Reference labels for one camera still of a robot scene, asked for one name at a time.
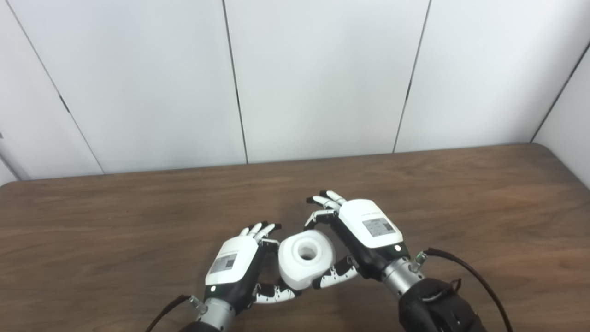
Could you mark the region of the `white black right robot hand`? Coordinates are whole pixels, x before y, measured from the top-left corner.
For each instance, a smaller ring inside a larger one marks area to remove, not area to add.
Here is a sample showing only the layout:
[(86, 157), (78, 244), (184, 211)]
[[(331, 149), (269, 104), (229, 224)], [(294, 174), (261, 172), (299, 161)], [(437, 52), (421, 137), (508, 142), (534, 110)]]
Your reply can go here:
[(394, 271), (394, 263), (410, 257), (400, 229), (374, 201), (366, 198), (347, 201), (334, 191), (323, 190), (306, 198), (306, 202), (321, 209), (308, 217), (304, 230), (313, 230), (318, 224), (328, 225), (348, 250), (348, 255), (314, 278), (314, 289), (327, 288), (357, 275), (385, 282)]

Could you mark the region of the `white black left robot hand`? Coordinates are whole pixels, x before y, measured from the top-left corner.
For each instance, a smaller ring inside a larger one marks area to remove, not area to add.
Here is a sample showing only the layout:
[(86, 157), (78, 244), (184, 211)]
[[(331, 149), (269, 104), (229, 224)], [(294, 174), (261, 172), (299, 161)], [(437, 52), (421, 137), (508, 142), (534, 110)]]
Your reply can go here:
[(283, 278), (275, 284), (259, 281), (267, 255), (277, 255), (280, 246), (269, 236), (281, 228), (262, 221), (226, 240), (206, 274), (204, 299), (223, 301), (239, 315), (258, 302), (274, 304), (301, 296), (303, 292), (289, 287)]

